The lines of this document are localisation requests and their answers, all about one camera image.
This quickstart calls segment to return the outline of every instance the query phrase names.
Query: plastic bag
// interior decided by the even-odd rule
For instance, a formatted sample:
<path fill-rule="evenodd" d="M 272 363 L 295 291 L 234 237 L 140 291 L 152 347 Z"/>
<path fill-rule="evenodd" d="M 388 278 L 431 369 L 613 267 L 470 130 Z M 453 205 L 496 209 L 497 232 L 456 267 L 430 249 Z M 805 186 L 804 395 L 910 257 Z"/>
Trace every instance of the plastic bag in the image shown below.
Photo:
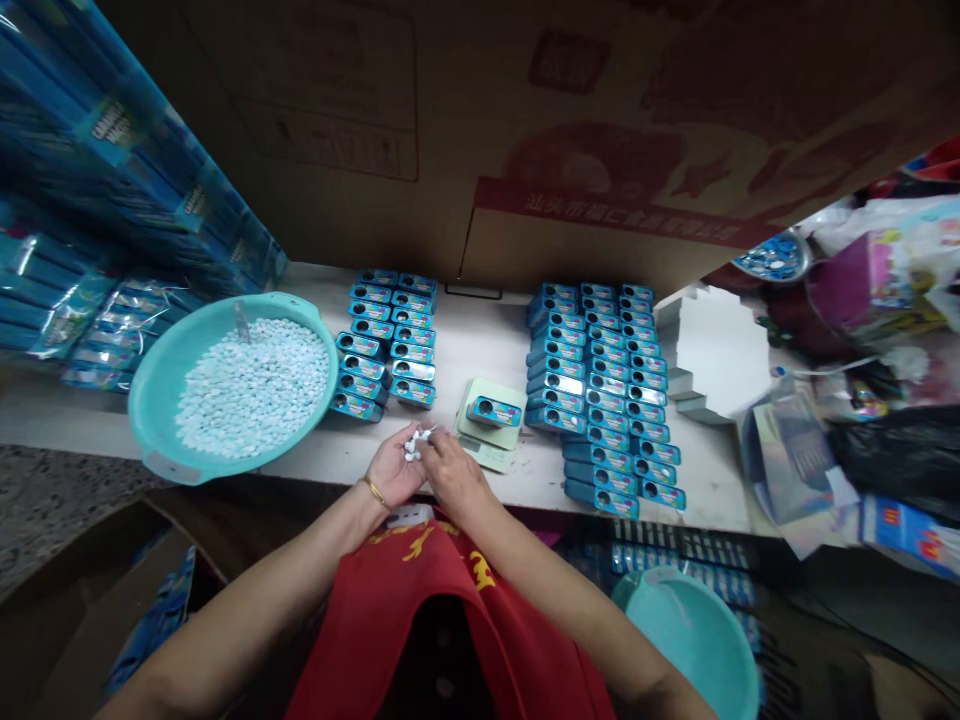
<path fill-rule="evenodd" d="M 899 500 L 960 527 L 960 405 L 837 425 L 827 439 L 861 492 Z"/>

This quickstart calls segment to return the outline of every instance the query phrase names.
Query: table surface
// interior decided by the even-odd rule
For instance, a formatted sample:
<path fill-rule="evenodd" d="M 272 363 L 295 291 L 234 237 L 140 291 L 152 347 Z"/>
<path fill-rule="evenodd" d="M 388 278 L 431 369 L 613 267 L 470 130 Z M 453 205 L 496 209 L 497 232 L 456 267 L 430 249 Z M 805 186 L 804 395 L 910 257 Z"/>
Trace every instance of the table surface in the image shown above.
<path fill-rule="evenodd" d="M 350 325 L 350 285 L 356 272 L 292 263 L 280 290 L 316 305 L 336 335 Z M 437 400 L 432 411 L 410 408 L 391 398 L 378 424 L 328 412 L 317 428 L 282 457 L 263 466 L 264 475 L 348 484 L 356 482 L 387 436 L 411 420 L 429 417 L 452 427 L 468 381 L 483 376 L 523 391 L 525 356 L 530 348 L 524 326 L 527 295 L 505 294 L 498 301 L 442 292 L 435 316 Z M 641 501 L 641 518 L 673 525 L 778 536 L 752 491 L 745 486 L 733 425 L 704 425 L 667 407 L 671 442 L 683 452 L 678 486 L 687 493 L 687 510 L 678 513 Z M 0 443 L 54 450 L 139 458 L 126 415 L 126 398 L 113 393 L 61 385 L 55 378 L 18 383 L 0 398 Z M 513 464 L 506 474 L 487 472 L 494 492 L 509 505 L 596 514 L 563 493 L 563 460 L 556 435 L 524 426 Z"/>

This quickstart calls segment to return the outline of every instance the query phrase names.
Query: fingers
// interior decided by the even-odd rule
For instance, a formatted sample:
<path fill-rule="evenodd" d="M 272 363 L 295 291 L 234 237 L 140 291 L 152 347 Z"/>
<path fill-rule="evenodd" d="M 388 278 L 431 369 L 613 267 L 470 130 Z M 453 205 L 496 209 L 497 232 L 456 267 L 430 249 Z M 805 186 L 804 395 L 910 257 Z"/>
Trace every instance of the fingers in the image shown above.
<path fill-rule="evenodd" d="M 426 440 L 417 440 L 417 450 L 420 452 L 420 461 L 427 468 L 427 473 L 435 475 L 439 472 L 442 460 L 436 448 Z"/>

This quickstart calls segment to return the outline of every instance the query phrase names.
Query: colorful packaging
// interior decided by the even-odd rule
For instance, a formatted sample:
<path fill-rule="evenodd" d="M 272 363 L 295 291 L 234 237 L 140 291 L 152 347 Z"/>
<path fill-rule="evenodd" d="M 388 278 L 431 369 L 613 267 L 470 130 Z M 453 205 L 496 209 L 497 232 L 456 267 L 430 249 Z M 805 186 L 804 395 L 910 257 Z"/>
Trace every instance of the colorful packaging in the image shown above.
<path fill-rule="evenodd" d="M 534 365 L 544 356 L 550 355 L 569 362 L 579 362 L 583 357 L 583 350 L 576 345 L 567 345 L 549 337 L 534 340 L 527 353 L 527 366 Z"/>
<path fill-rule="evenodd" d="M 384 287 L 394 287 L 399 279 L 399 274 L 393 270 L 369 270 L 360 271 L 360 282 L 372 285 L 382 285 Z"/>
<path fill-rule="evenodd" d="M 601 410 L 622 415 L 626 407 L 626 401 L 617 395 L 601 392 L 599 390 L 587 390 L 587 405 L 599 407 Z"/>
<path fill-rule="evenodd" d="M 630 353 L 626 350 L 619 350 L 612 345 L 604 345 L 600 342 L 587 343 L 586 353 L 590 357 L 607 360 L 617 363 L 617 365 L 629 365 Z"/>
<path fill-rule="evenodd" d="M 372 400 L 377 405 L 386 405 L 389 393 L 387 388 L 383 387 L 376 380 L 363 377 L 363 375 L 351 375 L 341 372 L 337 379 L 337 385 L 342 392 L 356 395 L 367 400 Z"/>
<path fill-rule="evenodd" d="M 564 480 L 563 491 L 567 497 L 619 517 L 636 520 L 640 516 L 640 506 L 636 498 L 619 495 L 609 490 L 602 490 L 594 485 L 570 479 Z"/>
<path fill-rule="evenodd" d="M 538 390 L 532 395 L 527 395 L 527 411 L 536 410 L 542 407 L 556 407 L 566 410 L 569 413 L 579 415 L 583 412 L 583 398 L 577 395 L 554 390 L 553 388 L 544 388 Z"/>
<path fill-rule="evenodd" d="M 527 382 L 527 395 L 532 395 L 543 389 L 559 390 L 560 392 L 571 395 L 583 395 L 583 382 L 575 378 L 567 377 L 566 375 L 558 375 L 551 372 L 537 375 Z"/>
<path fill-rule="evenodd" d="M 667 485 L 677 484 L 677 469 L 673 465 L 654 462 L 640 455 L 634 458 L 633 472 L 642 478 Z"/>
<path fill-rule="evenodd" d="M 418 363 L 412 360 L 394 360 L 393 376 L 395 378 L 409 378 L 423 383 L 431 383 L 437 376 L 437 368 L 429 363 Z"/>
<path fill-rule="evenodd" d="M 349 393 L 337 393 L 334 395 L 333 402 L 330 403 L 330 409 L 365 422 L 377 423 L 383 419 L 382 407 L 372 400 L 367 400 L 359 395 L 350 395 Z"/>
<path fill-rule="evenodd" d="M 597 298 L 584 298 L 583 311 L 602 313 L 603 315 L 616 315 L 617 306 L 612 300 L 600 300 Z"/>
<path fill-rule="evenodd" d="M 580 283 L 580 294 L 584 299 L 600 298 L 601 300 L 613 300 L 616 298 L 616 293 L 612 287 L 597 285 L 596 283 Z"/>
<path fill-rule="evenodd" d="M 602 408 L 591 407 L 587 418 L 592 425 L 609 428 L 619 433 L 625 433 L 629 430 L 630 419 L 626 415 L 619 415 Z"/>
<path fill-rule="evenodd" d="M 590 373 L 590 375 L 587 377 L 587 384 L 595 390 L 602 390 L 603 392 L 610 393 L 611 395 L 623 397 L 627 394 L 626 383 L 606 377 L 605 375 Z"/>
<path fill-rule="evenodd" d="M 390 393 L 404 405 L 430 409 L 437 399 L 437 389 L 433 385 L 414 382 L 406 378 L 397 380 Z"/>
<path fill-rule="evenodd" d="M 613 330 L 614 332 L 620 329 L 620 318 L 618 318 L 616 315 L 604 315 L 603 313 L 598 312 L 588 312 L 585 317 L 587 319 L 587 323 L 590 325 L 599 325 L 600 327 Z"/>
<path fill-rule="evenodd" d="M 364 302 L 389 304 L 392 291 L 382 285 L 363 285 L 357 283 L 350 288 L 350 297 Z"/>
<path fill-rule="evenodd" d="M 652 422 L 643 422 L 641 420 L 630 421 L 630 434 L 636 439 L 653 440 L 655 442 L 670 442 L 670 428 L 666 425 L 658 425 Z M 635 444 L 630 452 L 637 455 L 640 450 L 639 444 Z"/>
<path fill-rule="evenodd" d="M 582 363 L 573 362 L 572 360 L 564 360 L 563 358 L 554 357 L 552 355 L 546 355 L 527 368 L 527 380 L 530 380 L 544 372 L 554 372 L 558 375 L 566 375 L 567 377 L 582 380 L 584 367 Z"/>
<path fill-rule="evenodd" d="M 563 327 L 562 325 L 540 325 L 540 329 L 533 335 L 533 340 L 536 342 L 545 337 L 557 342 L 566 343 L 567 345 L 577 345 L 578 347 L 587 344 L 587 336 L 584 332 Z"/>
<path fill-rule="evenodd" d="M 634 370 L 642 370 L 643 372 L 655 372 L 659 375 L 667 374 L 667 361 L 658 357 L 650 357 L 648 355 L 630 355 L 630 362 L 627 363 Z"/>
<path fill-rule="evenodd" d="M 365 355 L 368 358 L 378 362 L 383 361 L 386 353 L 380 347 L 380 341 L 363 335 L 351 335 L 350 333 L 340 333 L 337 335 L 337 347 L 344 352 Z"/>
<path fill-rule="evenodd" d="M 377 303 L 354 300 L 350 303 L 350 309 L 347 311 L 354 317 L 362 317 L 367 320 L 377 322 L 390 321 L 390 306 L 378 305 Z"/>
<path fill-rule="evenodd" d="M 405 342 L 395 342 L 390 346 L 390 357 L 403 358 L 419 363 L 432 363 L 434 350 L 426 345 L 409 345 Z"/>
<path fill-rule="evenodd" d="M 413 343 L 414 345 L 425 345 L 433 347 L 437 340 L 437 333 L 434 330 L 425 330 L 423 328 L 407 327 L 398 325 L 396 329 L 397 340 Z"/>
<path fill-rule="evenodd" d="M 404 290 L 419 293 L 420 295 L 436 295 L 439 283 L 436 280 L 422 277 L 421 275 L 411 275 L 404 273 L 400 275 L 400 281 L 397 283 Z"/>
<path fill-rule="evenodd" d="M 467 408 L 467 417 L 474 422 L 495 427 L 520 427 L 523 410 L 515 405 L 500 402 L 493 398 L 479 396 Z"/>
<path fill-rule="evenodd" d="M 672 507 L 674 510 L 679 510 L 680 512 L 687 509 L 687 494 L 680 488 L 644 479 L 641 483 L 641 491 L 644 500 L 660 503 L 661 505 Z"/>
<path fill-rule="evenodd" d="M 561 449 L 564 460 L 592 463 L 624 475 L 633 473 L 633 458 L 627 453 L 591 443 L 564 444 Z"/>
<path fill-rule="evenodd" d="M 631 285 L 630 283 L 624 283 L 620 286 L 620 295 L 623 297 L 628 297 L 631 300 L 646 300 L 647 302 L 653 302 L 653 290 L 643 285 Z"/>
<path fill-rule="evenodd" d="M 392 323 L 381 323 L 376 320 L 355 317 L 350 324 L 350 332 L 355 335 L 365 335 L 376 340 L 389 341 L 393 337 Z"/>
<path fill-rule="evenodd" d="M 633 385 L 638 385 L 640 387 L 650 388 L 651 390 L 658 390 L 662 392 L 666 392 L 668 387 L 666 375 L 661 375 L 660 373 L 655 372 L 644 373 L 640 370 L 634 370 L 630 374 L 630 382 Z"/>
<path fill-rule="evenodd" d="M 437 306 L 437 299 L 433 295 L 417 295 L 416 293 L 409 293 L 406 290 L 394 290 L 391 302 L 395 307 L 430 314 L 433 313 Z"/>
<path fill-rule="evenodd" d="M 614 380 L 619 380 L 620 382 L 628 382 L 630 380 L 630 368 L 628 368 L 626 365 L 619 365 L 615 362 L 602 360 L 598 357 L 591 357 L 590 367 L 593 372 L 597 373 L 598 375 L 603 375 L 604 377 L 613 378 Z"/>
<path fill-rule="evenodd" d="M 390 319 L 397 325 L 409 325 L 423 330 L 429 330 L 433 327 L 433 315 L 408 308 L 394 308 Z"/>
<path fill-rule="evenodd" d="M 353 375 L 362 375 L 370 380 L 379 382 L 384 387 L 390 387 L 393 378 L 387 372 L 387 366 L 383 363 L 371 360 L 368 357 L 347 353 L 340 361 L 340 369 L 346 370 Z"/>

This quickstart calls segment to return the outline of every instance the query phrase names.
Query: cardboard box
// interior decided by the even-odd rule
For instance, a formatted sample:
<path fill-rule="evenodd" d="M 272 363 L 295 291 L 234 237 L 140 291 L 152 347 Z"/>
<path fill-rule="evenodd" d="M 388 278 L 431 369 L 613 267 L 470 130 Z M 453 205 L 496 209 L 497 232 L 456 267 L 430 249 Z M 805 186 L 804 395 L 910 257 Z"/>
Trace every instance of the cardboard box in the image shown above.
<path fill-rule="evenodd" d="M 294 260 L 663 297 L 960 130 L 949 2 L 100 4 Z"/>

